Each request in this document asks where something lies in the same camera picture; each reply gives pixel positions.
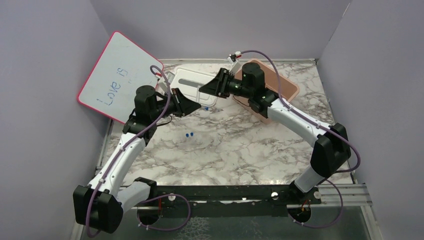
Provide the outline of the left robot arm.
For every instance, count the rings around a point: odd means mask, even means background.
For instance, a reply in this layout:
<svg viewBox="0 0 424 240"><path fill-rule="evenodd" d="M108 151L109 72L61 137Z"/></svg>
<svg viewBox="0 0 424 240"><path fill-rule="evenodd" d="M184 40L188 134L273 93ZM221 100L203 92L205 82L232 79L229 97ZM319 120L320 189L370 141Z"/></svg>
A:
<svg viewBox="0 0 424 240"><path fill-rule="evenodd" d="M138 203L152 205L157 200L157 183L139 177L120 189L130 167L157 130L157 122L170 115L185 117L202 106L188 99L178 88L161 94L150 85L135 92L131 115L124 124L117 147L98 174L86 186L73 192L75 220L98 231L113 233L124 213Z"/></svg>

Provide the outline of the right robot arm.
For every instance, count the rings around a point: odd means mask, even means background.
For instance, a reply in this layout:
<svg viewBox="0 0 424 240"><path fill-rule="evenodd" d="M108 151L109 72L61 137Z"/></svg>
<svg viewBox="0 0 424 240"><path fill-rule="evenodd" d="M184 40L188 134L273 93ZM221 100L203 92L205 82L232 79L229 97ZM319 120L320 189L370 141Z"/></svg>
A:
<svg viewBox="0 0 424 240"><path fill-rule="evenodd" d="M289 199L300 204L308 198L312 188L335 174L351 157L347 131L339 123L330 125L281 100L277 92L266 87L265 79L260 65L248 62L241 68L241 79L221 68L211 81L199 88L199 92L223 99L231 95L246 98L255 113L286 126L312 146L310 165L288 190Z"/></svg>

